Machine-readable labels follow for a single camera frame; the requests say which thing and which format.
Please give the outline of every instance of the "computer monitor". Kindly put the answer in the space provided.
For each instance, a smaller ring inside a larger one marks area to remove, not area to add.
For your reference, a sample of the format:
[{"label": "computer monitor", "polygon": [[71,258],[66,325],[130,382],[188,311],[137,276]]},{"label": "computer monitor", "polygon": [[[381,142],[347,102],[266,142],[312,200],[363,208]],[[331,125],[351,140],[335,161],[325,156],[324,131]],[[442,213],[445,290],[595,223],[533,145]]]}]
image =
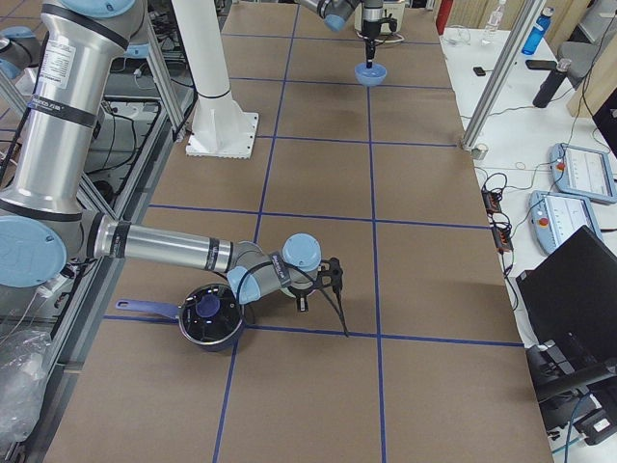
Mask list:
[{"label": "computer monitor", "polygon": [[[617,357],[617,257],[587,227],[517,284],[538,341],[554,340],[575,369]],[[617,422],[617,378],[589,389]]]}]

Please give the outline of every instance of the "white desk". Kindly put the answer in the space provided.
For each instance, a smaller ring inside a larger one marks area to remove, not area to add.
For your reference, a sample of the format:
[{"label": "white desk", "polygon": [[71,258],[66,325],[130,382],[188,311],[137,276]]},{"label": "white desk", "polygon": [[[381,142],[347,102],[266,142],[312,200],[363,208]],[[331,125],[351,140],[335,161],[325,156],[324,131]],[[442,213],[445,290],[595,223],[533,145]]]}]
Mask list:
[{"label": "white desk", "polygon": [[[508,37],[507,31],[498,31],[496,40],[490,45],[482,45],[482,31],[470,30],[469,43],[451,44],[442,42],[443,53],[452,88],[456,92],[456,100],[463,125],[467,126],[469,117],[489,80],[489,75],[478,77],[472,68],[480,66],[485,70],[493,69],[501,48]],[[456,30],[446,30],[447,38],[458,37]],[[548,71],[529,70],[525,65],[527,59],[553,60],[554,56],[547,44],[542,41],[538,51],[529,57],[520,54],[520,58],[512,68],[506,84],[497,99],[493,113],[499,113],[506,108],[531,106],[540,84],[544,82]],[[550,148],[556,143],[570,143],[596,150],[605,150],[600,143],[594,141],[592,132],[596,128],[591,119],[577,119],[573,129],[574,118],[566,108],[566,104],[574,94],[572,86],[566,80],[555,97],[563,98],[552,102],[548,108],[527,108],[508,111],[501,115],[493,115],[487,120],[478,143],[488,145],[489,152],[482,161],[475,161],[476,167],[482,168],[488,175],[502,172],[508,176],[508,185],[517,187],[533,187],[526,191],[508,189],[504,192],[501,202],[502,210],[508,215],[513,225],[519,224],[529,210],[529,195],[534,190],[549,190],[552,185],[549,166],[541,166],[533,179],[536,166],[548,162]],[[596,132],[596,138],[604,141],[602,135]],[[617,162],[611,158],[613,172],[617,172]],[[478,183],[482,185],[486,175],[477,170]],[[489,189],[503,186],[503,178],[494,178],[489,183]],[[593,204],[594,212],[603,229],[617,228],[617,205],[607,206]],[[604,242],[617,254],[617,233],[605,233]],[[533,269],[546,255],[542,252],[529,220],[518,226],[513,237],[515,264],[511,272],[512,280],[525,269]],[[506,255],[506,264],[511,256]],[[517,311],[519,331],[525,344],[533,342],[533,333],[528,324],[524,310]],[[556,449],[564,444],[565,438],[551,443]],[[614,436],[595,447],[577,443],[570,448],[570,463],[614,463],[617,455],[617,438]],[[557,453],[555,462],[563,461],[563,452]]]}]

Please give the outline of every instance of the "clear plastic bag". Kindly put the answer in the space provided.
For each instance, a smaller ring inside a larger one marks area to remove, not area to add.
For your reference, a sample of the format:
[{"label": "clear plastic bag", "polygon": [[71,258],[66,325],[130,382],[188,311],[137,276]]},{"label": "clear plastic bag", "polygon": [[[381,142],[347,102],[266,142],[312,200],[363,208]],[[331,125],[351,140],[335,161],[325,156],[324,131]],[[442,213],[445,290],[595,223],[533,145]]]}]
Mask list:
[{"label": "clear plastic bag", "polygon": [[48,333],[24,330],[0,346],[0,449],[23,442],[39,420],[50,344]]}]

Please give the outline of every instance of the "pot handle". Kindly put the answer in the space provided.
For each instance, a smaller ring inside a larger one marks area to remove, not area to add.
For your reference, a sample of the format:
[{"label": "pot handle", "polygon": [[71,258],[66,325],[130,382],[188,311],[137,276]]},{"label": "pot handle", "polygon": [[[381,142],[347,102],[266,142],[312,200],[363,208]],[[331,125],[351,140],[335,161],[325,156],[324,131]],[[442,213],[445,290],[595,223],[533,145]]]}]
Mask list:
[{"label": "pot handle", "polygon": [[120,299],[116,302],[116,309],[120,311],[145,312],[162,315],[177,320],[178,308],[166,302],[140,301],[137,299]]}]

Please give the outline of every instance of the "water bottle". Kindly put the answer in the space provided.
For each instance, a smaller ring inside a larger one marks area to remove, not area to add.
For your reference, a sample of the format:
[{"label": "water bottle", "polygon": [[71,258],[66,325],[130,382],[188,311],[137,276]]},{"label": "water bottle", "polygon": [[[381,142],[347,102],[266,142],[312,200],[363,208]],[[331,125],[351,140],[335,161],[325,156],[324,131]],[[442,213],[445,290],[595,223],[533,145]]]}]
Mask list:
[{"label": "water bottle", "polygon": [[571,64],[572,60],[568,58],[559,60],[557,67],[549,73],[547,80],[540,86],[538,95],[533,98],[533,105],[536,108],[546,108],[549,105],[550,101],[557,93],[557,89],[566,79]]},{"label": "water bottle", "polygon": [[550,27],[550,18],[555,13],[555,8],[546,7],[542,10],[542,14],[533,25],[533,29],[529,33],[527,41],[523,45],[523,53],[525,55],[533,55]]},{"label": "water bottle", "polygon": [[488,45],[493,42],[493,37],[495,36],[496,30],[499,28],[499,24],[503,19],[503,14],[505,13],[505,2],[506,0],[499,0],[499,4],[494,12],[489,16],[489,20],[484,27],[484,35],[482,36],[482,44]]}]

